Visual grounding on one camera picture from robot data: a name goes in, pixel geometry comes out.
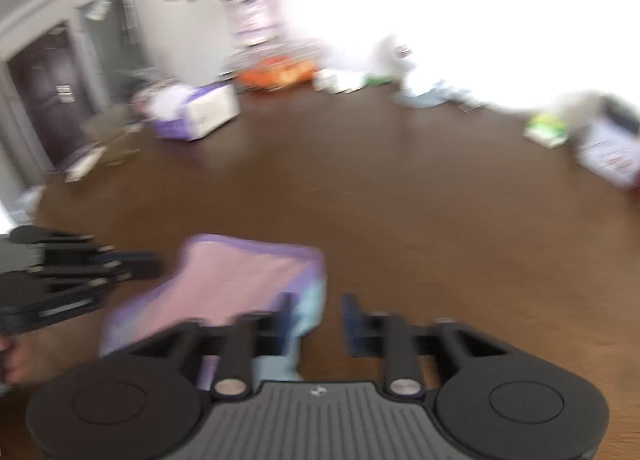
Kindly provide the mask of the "person's left hand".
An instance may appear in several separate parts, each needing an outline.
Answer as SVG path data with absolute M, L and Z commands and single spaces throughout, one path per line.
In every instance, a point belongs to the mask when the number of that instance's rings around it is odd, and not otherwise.
M 99 355 L 105 311 L 78 316 L 68 321 L 23 333 L 1 337 L 2 382 L 34 385 L 47 382 Z

